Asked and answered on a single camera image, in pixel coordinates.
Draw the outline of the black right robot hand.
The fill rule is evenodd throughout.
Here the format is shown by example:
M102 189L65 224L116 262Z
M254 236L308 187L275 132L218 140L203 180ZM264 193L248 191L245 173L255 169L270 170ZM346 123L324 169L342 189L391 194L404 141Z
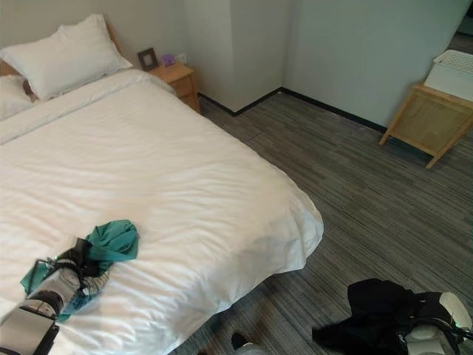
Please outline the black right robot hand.
M464 304L452 292L425 292L422 293L423 317L441 320L450 326L471 329L472 321Z

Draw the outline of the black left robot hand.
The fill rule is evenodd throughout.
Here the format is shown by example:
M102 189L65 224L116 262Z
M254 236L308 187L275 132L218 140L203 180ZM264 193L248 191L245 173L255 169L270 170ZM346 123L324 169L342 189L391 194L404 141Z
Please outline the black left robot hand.
M56 257L54 271L67 271L68 278L78 285L78 290L92 296L101 291L109 276L101 269L100 262L90 256L92 244L78 238L75 245Z

